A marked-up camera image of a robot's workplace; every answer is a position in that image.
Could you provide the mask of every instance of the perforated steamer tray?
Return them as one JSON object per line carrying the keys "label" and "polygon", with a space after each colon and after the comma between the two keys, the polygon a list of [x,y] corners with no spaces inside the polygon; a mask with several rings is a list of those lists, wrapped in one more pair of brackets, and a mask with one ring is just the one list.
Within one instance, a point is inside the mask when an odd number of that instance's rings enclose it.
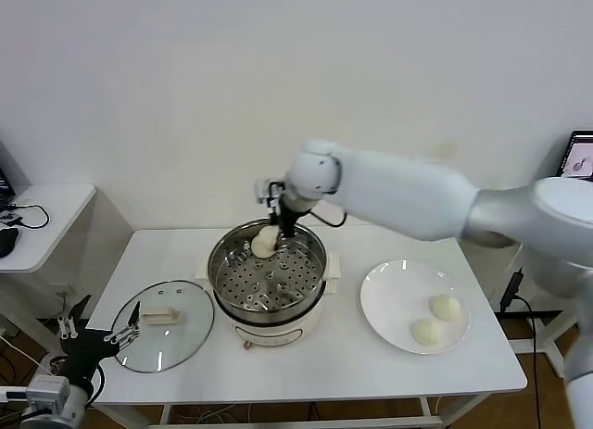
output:
{"label": "perforated steamer tray", "polygon": [[251,241],[267,220],[252,221],[228,232],[208,259],[208,279],[219,304],[249,323],[287,322],[312,307],[324,288],[326,254],[309,229],[283,239],[271,258],[251,253]]}

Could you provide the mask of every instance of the computer mouse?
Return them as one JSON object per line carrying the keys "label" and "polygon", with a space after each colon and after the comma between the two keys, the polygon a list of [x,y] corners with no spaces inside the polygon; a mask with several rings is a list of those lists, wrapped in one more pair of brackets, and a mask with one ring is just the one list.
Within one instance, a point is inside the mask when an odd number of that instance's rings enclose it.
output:
{"label": "computer mouse", "polygon": [[19,230],[16,228],[3,228],[0,230],[0,258],[12,253],[18,236]]}

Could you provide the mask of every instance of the white wall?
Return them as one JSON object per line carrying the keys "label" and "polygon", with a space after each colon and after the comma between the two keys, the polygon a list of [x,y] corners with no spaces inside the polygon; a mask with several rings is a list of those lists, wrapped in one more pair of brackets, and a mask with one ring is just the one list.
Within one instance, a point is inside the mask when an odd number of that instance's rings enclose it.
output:
{"label": "white wall", "polygon": [[310,136],[527,183],[593,124],[590,1],[0,0],[0,141],[135,229],[261,216]]}

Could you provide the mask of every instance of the steamed bun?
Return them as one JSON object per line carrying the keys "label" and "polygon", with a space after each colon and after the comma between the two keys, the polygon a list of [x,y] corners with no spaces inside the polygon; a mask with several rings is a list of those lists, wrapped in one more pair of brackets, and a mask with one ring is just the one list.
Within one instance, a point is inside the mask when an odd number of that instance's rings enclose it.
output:
{"label": "steamed bun", "polygon": [[451,295],[438,295],[430,298],[430,310],[443,321],[456,321],[461,316],[461,304]]}

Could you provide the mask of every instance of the white table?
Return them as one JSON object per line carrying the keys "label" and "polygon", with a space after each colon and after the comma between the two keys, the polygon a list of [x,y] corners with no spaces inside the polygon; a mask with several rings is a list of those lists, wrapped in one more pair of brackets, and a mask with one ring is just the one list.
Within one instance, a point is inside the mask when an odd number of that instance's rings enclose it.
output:
{"label": "white table", "polygon": [[[326,298],[320,323],[311,334],[284,347],[245,351],[216,308],[204,346],[173,369],[140,374],[114,359],[104,360],[107,384],[97,405],[127,427],[145,427],[132,408],[121,406],[164,404],[169,409],[187,403],[424,397],[423,416],[367,422],[375,422],[372,427],[446,425],[491,393],[526,386],[523,370],[455,240],[423,243],[371,225],[312,229],[328,251],[340,255],[342,278],[337,294]],[[89,327],[109,329],[120,307],[151,284],[192,280],[198,264],[204,263],[225,232],[136,232]],[[369,270],[391,259],[421,260],[457,281],[471,325],[455,349],[434,356],[407,353],[386,343],[366,322],[360,310],[360,284]],[[449,395],[467,397],[444,408],[440,416],[431,416],[425,397]],[[361,421],[314,424],[366,427]]]}
{"label": "white table", "polygon": [[[72,223],[95,195],[90,184],[48,184],[17,187],[16,205],[41,205],[50,216],[42,229],[29,230],[19,227],[15,249],[0,259],[0,273],[31,273],[39,270]],[[43,223],[43,213],[35,209],[16,210],[25,223]],[[10,285],[0,284],[0,313],[20,330],[51,353],[60,353],[57,337],[42,326],[27,310]]]}

